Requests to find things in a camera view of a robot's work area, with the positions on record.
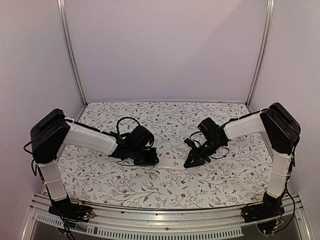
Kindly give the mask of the left aluminium frame post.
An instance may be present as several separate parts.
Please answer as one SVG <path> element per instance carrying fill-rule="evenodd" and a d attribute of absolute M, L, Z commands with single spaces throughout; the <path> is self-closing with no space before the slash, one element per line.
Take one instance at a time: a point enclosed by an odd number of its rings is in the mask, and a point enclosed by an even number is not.
<path fill-rule="evenodd" d="M 59 14 L 59 20 L 61 24 L 62 36 L 64 39 L 65 49 L 71 69 L 71 73 L 73 76 L 74 84 L 81 101 L 81 104 L 85 107 L 88 105 L 83 84 L 81 82 L 79 70 L 76 63 L 76 58 L 72 46 L 71 34 L 68 25 L 67 11 L 64 0 L 57 0 L 57 9 Z"/>

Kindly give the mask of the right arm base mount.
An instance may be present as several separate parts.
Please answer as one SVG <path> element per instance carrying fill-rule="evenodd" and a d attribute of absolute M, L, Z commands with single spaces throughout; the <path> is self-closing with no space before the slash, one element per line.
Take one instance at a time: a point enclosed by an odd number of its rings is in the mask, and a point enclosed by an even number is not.
<path fill-rule="evenodd" d="M 257 229 L 264 235 L 274 234 L 282 224 L 285 209 L 282 204 L 273 207 L 268 203 L 249 203 L 241 209 L 245 223 L 256 223 Z"/>

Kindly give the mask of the aluminium frame post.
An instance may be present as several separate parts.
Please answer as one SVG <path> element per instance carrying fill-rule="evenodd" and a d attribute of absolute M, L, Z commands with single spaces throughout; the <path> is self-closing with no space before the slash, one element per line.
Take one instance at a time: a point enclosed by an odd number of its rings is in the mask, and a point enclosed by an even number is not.
<path fill-rule="evenodd" d="M 256 88 L 257 88 L 258 81 L 259 81 L 259 77 L 260 77 L 261 70 L 263 67 L 263 62 L 264 62 L 264 58 L 265 58 L 267 47 L 268 47 L 268 40 L 270 37 L 274 7 L 275 7 L 275 1 L 268 0 L 267 5 L 266 5 L 266 12 L 265 12 L 265 18 L 264 18 L 264 24 L 263 24 L 263 30 L 262 30 L 262 36 L 261 36 L 257 61 L 255 64 L 251 84 L 249 87 L 249 92 L 248 92 L 246 102 L 245 102 L 245 104 L 248 108 L 250 108 L 250 106 L 253 102 L 254 95 L 255 95 Z"/>
<path fill-rule="evenodd" d="M 74 84 L 81 101 L 81 104 L 85 107 L 88 105 L 83 84 L 81 82 L 79 70 L 76 63 L 76 58 L 72 46 L 71 34 L 68 25 L 67 11 L 64 0 L 57 0 L 57 9 L 59 14 L 59 20 L 61 24 L 62 36 L 64 39 L 65 49 L 71 69 L 71 73 L 73 76 Z"/>

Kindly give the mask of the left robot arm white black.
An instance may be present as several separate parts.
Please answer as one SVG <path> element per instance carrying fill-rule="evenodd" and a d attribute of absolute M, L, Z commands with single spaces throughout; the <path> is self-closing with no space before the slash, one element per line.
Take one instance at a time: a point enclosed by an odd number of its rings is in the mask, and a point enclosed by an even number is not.
<path fill-rule="evenodd" d="M 23 150 L 32 155 L 47 188 L 55 209 L 63 216 L 74 213 L 74 205 L 61 177 L 57 159 L 65 145 L 97 151 L 112 158 L 133 161 L 135 166 L 154 166 L 159 163 L 154 135 L 140 123 L 131 132 L 116 130 L 106 132 L 77 122 L 56 108 L 30 130 L 30 141 Z"/>

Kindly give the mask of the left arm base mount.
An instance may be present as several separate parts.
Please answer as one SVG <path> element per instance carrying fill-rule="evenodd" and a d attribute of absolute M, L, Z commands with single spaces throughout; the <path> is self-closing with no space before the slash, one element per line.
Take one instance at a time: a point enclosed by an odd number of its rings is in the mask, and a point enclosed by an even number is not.
<path fill-rule="evenodd" d="M 48 212 L 72 222 L 88 222 L 95 217 L 93 208 L 87 206 L 84 201 L 72 203 L 68 199 L 53 201 Z"/>

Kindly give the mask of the floral table mat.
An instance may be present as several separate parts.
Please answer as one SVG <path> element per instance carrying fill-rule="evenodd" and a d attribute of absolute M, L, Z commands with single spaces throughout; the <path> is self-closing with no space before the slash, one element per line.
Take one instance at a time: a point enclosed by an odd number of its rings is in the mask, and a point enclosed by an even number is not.
<path fill-rule="evenodd" d="M 185 162 L 189 147 L 204 137 L 198 124 L 219 125 L 248 113 L 240 103 L 103 102 L 90 103 L 80 122 L 106 132 L 132 131 L 141 124 L 152 132 L 159 161 Z M 272 169 L 260 134 L 245 135 L 219 149 L 210 163 L 184 170 L 134 166 L 79 146 L 64 147 L 58 166 L 70 198 L 108 205 L 152 209 L 200 209 L 260 202 Z"/>

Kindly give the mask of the front aluminium rail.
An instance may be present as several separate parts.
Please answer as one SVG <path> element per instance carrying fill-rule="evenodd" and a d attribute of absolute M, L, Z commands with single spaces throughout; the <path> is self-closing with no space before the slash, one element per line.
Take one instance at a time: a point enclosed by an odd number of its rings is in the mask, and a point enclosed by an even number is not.
<path fill-rule="evenodd" d="M 138 226 L 163 228 L 222 228 L 244 225 L 241 205 L 208 209 L 159 210 L 126 208 L 104 204 L 90 205 L 95 217 L 90 224 L 101 226 Z"/>

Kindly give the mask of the white remote control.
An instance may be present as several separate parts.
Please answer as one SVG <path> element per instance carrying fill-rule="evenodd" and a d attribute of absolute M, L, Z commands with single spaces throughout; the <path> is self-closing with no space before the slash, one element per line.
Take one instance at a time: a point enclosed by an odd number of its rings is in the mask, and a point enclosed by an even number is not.
<path fill-rule="evenodd" d="M 155 165 L 156 168 L 158 169 L 163 169 L 163 170 L 184 170 L 184 162 L 179 161 L 179 160 L 161 160 L 159 163 Z"/>

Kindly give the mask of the right aluminium frame post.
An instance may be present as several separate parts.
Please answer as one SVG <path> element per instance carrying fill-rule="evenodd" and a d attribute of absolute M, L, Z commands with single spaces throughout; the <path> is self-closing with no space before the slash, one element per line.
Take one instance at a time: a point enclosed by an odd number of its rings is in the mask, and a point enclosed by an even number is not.
<path fill-rule="evenodd" d="M 263 62 L 264 62 L 264 58 L 265 58 L 267 47 L 268 47 L 268 40 L 270 37 L 274 7 L 275 7 L 275 1 L 268 0 L 267 5 L 266 5 L 266 12 L 265 12 L 265 18 L 264 18 L 264 24 L 263 24 L 263 30 L 262 30 L 262 36 L 261 36 L 257 61 L 255 64 L 251 84 L 249 87 L 249 92 L 248 92 L 246 102 L 245 102 L 245 104 L 248 108 L 250 108 L 250 106 L 253 102 L 254 95 L 255 95 L 256 88 L 257 88 L 258 81 L 259 81 L 259 77 L 260 77 L 261 70 L 263 67 Z"/>

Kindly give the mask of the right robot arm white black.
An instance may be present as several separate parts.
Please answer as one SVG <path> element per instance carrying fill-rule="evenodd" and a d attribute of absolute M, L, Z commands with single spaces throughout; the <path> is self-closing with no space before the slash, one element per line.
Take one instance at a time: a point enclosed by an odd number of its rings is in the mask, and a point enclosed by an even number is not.
<path fill-rule="evenodd" d="M 218 125 L 207 117 L 197 126 L 205 142 L 196 146 L 191 138 L 184 142 L 190 147 L 184 168 L 194 168 L 210 162 L 210 157 L 228 142 L 246 135 L 259 134 L 272 159 L 268 187 L 258 213 L 269 218 L 278 210 L 287 188 L 287 182 L 295 167 L 296 148 L 300 142 L 301 126 L 279 102 L 268 108 L 248 113 Z"/>

